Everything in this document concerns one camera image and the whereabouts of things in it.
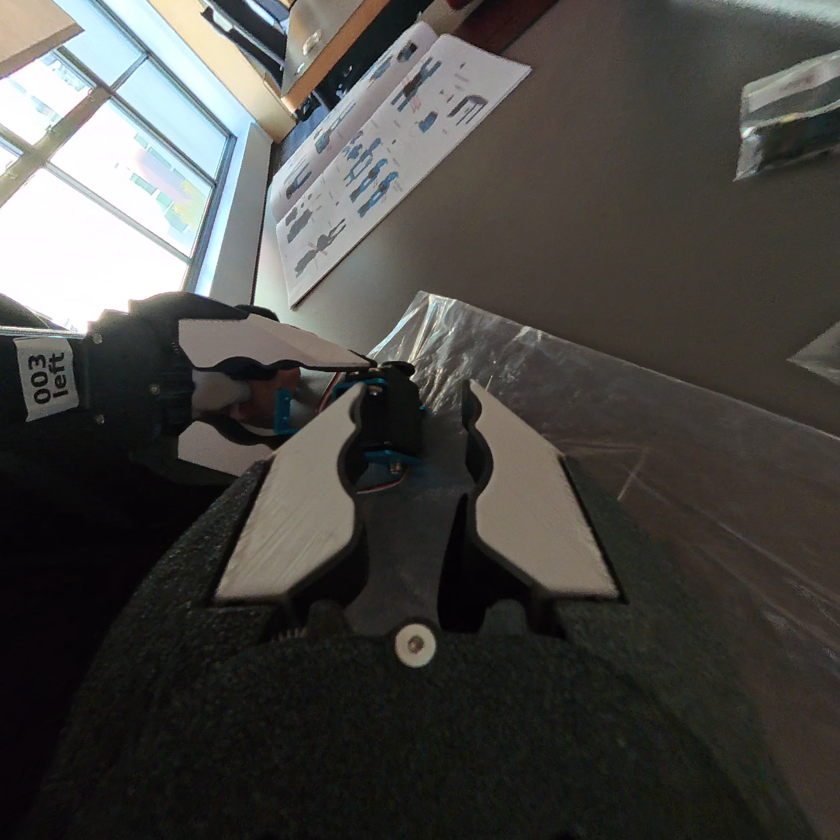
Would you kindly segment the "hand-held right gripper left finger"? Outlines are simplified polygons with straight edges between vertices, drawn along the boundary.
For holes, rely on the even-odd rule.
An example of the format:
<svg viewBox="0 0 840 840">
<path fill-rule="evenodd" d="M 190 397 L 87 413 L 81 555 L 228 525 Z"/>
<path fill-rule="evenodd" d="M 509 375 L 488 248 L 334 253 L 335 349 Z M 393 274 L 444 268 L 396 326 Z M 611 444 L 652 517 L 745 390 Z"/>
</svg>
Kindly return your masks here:
<svg viewBox="0 0 840 840">
<path fill-rule="evenodd" d="M 363 383 L 353 384 L 272 457 L 216 605 L 290 603 L 357 545 L 355 487 L 368 469 L 360 445 L 366 393 Z"/>
</svg>

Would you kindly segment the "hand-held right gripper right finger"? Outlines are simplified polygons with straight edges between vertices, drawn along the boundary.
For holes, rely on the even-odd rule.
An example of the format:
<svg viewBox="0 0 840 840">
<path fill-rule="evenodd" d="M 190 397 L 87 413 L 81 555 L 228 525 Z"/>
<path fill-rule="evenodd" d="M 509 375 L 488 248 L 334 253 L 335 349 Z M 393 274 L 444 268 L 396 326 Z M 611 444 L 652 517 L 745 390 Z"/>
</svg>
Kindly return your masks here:
<svg viewBox="0 0 840 840">
<path fill-rule="evenodd" d="M 564 455 L 477 381 L 463 382 L 467 533 L 479 555 L 540 598 L 616 601 L 607 561 Z"/>
</svg>

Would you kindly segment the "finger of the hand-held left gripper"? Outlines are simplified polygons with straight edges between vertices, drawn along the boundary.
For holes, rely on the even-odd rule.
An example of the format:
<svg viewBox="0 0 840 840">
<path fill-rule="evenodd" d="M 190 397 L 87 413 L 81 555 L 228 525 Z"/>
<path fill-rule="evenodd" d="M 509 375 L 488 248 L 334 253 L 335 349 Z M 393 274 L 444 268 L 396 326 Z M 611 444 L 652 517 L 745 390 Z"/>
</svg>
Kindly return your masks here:
<svg viewBox="0 0 840 840">
<path fill-rule="evenodd" d="M 292 432 L 275 434 L 232 418 L 199 418 L 177 438 L 176 455 L 188 464 L 241 476 L 291 437 Z"/>
<path fill-rule="evenodd" d="M 365 371 L 375 363 L 318 335 L 264 317 L 181 319 L 177 342 L 199 371 Z"/>
</svg>

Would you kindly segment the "blue servo bracket assembly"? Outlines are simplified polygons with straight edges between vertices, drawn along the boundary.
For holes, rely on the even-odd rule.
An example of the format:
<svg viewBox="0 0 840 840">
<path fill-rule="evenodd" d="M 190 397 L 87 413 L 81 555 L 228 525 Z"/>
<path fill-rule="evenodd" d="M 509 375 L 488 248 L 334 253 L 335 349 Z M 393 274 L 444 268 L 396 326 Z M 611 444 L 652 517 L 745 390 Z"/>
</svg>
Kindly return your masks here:
<svg viewBox="0 0 840 840">
<path fill-rule="evenodd" d="M 343 457 L 343 471 L 354 493 L 372 494 L 398 485 L 422 460 L 425 409 L 404 362 L 374 364 L 365 371 L 328 373 L 317 393 L 314 416 L 324 413 L 354 386 L 361 394 L 351 418 L 357 434 Z"/>
</svg>

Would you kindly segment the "grey desk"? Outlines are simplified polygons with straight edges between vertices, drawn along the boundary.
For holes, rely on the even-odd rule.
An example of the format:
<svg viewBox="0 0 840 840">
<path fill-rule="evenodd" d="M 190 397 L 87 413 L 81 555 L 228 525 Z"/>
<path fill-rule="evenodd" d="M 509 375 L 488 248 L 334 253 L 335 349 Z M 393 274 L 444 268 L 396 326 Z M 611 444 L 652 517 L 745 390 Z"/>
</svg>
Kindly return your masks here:
<svg viewBox="0 0 840 840">
<path fill-rule="evenodd" d="M 838 320 L 838 161 L 735 182 L 742 87 L 838 49 L 838 2 L 558 2 L 532 73 L 290 310 L 358 350 L 418 291 L 838 438 L 838 387 L 787 360 Z"/>
</svg>

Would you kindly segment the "background desk with orange edge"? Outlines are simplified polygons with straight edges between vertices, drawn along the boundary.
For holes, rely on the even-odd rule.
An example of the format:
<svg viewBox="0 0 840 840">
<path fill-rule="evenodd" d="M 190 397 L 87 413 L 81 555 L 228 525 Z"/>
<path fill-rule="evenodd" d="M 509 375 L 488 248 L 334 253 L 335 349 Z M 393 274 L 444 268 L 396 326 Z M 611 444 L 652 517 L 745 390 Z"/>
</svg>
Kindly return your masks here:
<svg viewBox="0 0 840 840">
<path fill-rule="evenodd" d="M 298 110 L 323 83 L 353 85 L 431 1 L 299 1 L 290 10 L 280 99 Z"/>
</svg>

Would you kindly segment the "person's left hand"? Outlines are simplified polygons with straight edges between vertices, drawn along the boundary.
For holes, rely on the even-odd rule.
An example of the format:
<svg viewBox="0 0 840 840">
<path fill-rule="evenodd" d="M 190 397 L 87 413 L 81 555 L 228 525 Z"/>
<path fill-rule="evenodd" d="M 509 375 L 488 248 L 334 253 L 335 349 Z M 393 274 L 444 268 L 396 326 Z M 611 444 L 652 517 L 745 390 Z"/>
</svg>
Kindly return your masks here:
<svg viewBox="0 0 840 840">
<path fill-rule="evenodd" d="M 267 380 L 248 380 L 248 396 L 231 405 L 228 414 L 235 421 L 264 429 L 273 428 L 277 405 L 277 393 L 288 391 L 294 396 L 300 379 L 301 369 L 272 371 Z"/>
</svg>

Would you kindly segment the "window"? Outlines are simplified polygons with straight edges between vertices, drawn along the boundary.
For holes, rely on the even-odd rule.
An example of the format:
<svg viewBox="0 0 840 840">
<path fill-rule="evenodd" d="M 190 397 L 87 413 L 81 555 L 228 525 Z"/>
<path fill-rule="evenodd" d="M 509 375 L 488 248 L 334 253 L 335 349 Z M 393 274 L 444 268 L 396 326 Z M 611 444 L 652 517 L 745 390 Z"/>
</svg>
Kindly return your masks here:
<svg viewBox="0 0 840 840">
<path fill-rule="evenodd" d="M 84 330 L 194 291 L 235 133 L 121 2 L 54 2 L 78 31 L 2 79 L 2 294 Z"/>
</svg>

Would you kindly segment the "large clear plastic bag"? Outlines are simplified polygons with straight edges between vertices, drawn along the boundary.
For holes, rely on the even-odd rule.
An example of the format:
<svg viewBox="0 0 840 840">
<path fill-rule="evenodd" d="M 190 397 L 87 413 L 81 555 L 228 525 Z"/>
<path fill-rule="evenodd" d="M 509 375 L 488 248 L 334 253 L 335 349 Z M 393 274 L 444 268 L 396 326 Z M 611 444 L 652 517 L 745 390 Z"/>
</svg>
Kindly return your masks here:
<svg viewBox="0 0 840 840">
<path fill-rule="evenodd" d="M 838 438 L 419 291 L 371 354 L 459 423 L 472 379 L 614 496 L 704 603 L 773 757 L 838 838 Z"/>
</svg>

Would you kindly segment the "open instruction booklet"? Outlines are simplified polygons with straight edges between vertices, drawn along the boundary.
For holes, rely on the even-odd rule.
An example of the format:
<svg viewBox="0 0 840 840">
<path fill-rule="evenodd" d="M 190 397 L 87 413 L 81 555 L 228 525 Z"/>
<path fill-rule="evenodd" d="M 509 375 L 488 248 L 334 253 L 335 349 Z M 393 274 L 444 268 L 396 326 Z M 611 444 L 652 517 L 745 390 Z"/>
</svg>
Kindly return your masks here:
<svg viewBox="0 0 840 840">
<path fill-rule="evenodd" d="M 531 74 L 414 24 L 281 166 L 268 194 L 290 308 Z"/>
</svg>

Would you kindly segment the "small bag of black parts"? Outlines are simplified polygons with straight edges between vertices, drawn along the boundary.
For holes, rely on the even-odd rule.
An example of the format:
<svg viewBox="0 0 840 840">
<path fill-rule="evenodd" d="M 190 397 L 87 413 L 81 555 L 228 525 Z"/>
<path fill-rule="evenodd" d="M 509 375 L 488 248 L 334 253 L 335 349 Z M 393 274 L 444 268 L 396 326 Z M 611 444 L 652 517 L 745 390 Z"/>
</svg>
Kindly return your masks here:
<svg viewBox="0 0 840 840">
<path fill-rule="evenodd" d="M 746 85 L 739 133 L 735 181 L 838 155 L 838 50 Z"/>
</svg>

